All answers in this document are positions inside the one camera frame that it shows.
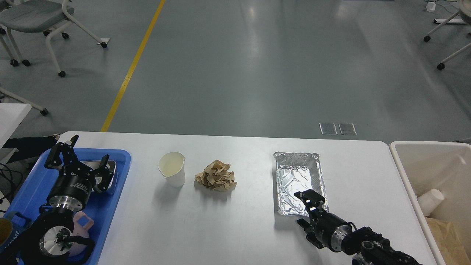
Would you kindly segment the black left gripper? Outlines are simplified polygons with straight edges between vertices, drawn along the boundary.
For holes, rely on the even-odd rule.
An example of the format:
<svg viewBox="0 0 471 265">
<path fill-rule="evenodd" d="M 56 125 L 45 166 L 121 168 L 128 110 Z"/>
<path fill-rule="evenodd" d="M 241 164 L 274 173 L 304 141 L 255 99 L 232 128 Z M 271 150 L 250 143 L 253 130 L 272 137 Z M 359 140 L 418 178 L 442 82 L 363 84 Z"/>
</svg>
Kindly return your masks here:
<svg viewBox="0 0 471 265">
<path fill-rule="evenodd" d="M 55 208 L 64 208 L 72 212 L 79 212 L 86 208 L 92 189 L 96 184 L 96 171 L 85 173 L 79 176 L 79 160 L 74 151 L 74 146 L 78 135 L 75 135 L 67 142 L 58 142 L 49 151 L 44 162 L 44 168 L 55 169 L 59 175 L 50 193 L 47 196 L 47 204 Z M 109 154 L 106 154 L 100 160 L 98 173 L 101 173 L 104 179 L 100 183 L 99 189 L 105 191 L 108 183 L 105 178 L 113 176 L 105 168 L 109 161 Z"/>
</svg>

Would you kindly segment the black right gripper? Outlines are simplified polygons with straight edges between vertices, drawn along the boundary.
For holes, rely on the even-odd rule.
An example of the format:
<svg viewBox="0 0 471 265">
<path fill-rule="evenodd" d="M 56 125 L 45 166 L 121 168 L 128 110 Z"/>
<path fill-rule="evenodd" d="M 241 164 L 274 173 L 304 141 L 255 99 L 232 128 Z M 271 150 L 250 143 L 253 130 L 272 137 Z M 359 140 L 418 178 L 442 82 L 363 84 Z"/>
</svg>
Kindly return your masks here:
<svg viewBox="0 0 471 265">
<path fill-rule="evenodd" d="M 296 220 L 303 228 L 306 240 L 318 249 L 328 248 L 332 252 L 348 253 L 343 241 L 355 230 L 355 224 L 329 213 L 326 198 L 314 190 L 298 191 L 294 197 L 304 204 L 309 222 L 304 218 Z"/>
</svg>

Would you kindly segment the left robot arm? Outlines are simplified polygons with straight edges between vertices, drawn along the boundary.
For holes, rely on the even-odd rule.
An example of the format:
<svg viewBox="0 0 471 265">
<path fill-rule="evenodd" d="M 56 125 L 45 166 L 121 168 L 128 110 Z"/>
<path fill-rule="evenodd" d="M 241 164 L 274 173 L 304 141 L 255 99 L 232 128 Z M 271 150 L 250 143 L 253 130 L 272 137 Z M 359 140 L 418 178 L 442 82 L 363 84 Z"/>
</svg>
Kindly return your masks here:
<svg viewBox="0 0 471 265">
<path fill-rule="evenodd" d="M 19 255 L 26 265 L 82 265 L 90 258 L 96 243 L 74 235 L 73 219 L 86 208 L 92 193 L 108 191 L 114 173 L 108 167 L 108 154 L 96 169 L 81 162 L 74 151 L 78 139 L 75 135 L 58 142 L 49 151 L 44 166 L 59 173 L 46 198 L 50 209 L 7 244 L 1 251 L 2 262 L 16 265 Z"/>
</svg>

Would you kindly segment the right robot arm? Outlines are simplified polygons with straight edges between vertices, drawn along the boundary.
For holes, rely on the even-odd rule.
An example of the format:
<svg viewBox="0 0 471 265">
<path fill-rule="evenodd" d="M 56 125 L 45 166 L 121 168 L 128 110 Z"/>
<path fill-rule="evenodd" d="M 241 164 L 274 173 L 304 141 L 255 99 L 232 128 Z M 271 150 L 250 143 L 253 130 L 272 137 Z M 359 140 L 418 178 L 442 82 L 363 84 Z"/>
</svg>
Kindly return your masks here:
<svg viewBox="0 0 471 265">
<path fill-rule="evenodd" d="M 419 262 L 391 247 L 390 240 L 370 227 L 357 228 L 337 215 L 323 209 L 325 198 L 312 189 L 298 191 L 294 196 L 304 203 L 309 220 L 296 223 L 303 228 L 306 240 L 317 249 L 350 255 L 352 265 L 418 265 Z"/>
</svg>

